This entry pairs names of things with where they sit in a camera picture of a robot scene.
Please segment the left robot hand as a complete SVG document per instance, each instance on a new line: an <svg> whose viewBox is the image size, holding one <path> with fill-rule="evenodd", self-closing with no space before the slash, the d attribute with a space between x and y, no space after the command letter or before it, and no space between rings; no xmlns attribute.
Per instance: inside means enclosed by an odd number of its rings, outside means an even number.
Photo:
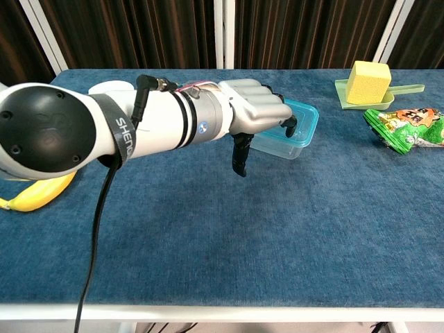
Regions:
<svg viewBox="0 0 444 333"><path fill-rule="evenodd" d="M223 80L219 87L228 97L233 111L229 127L234 140L232 169L237 175L245 177L246 160L253 137L276 126L285 128L285 135L292 137L298 120L281 94L273 92L268 85L257 80Z"/></svg>

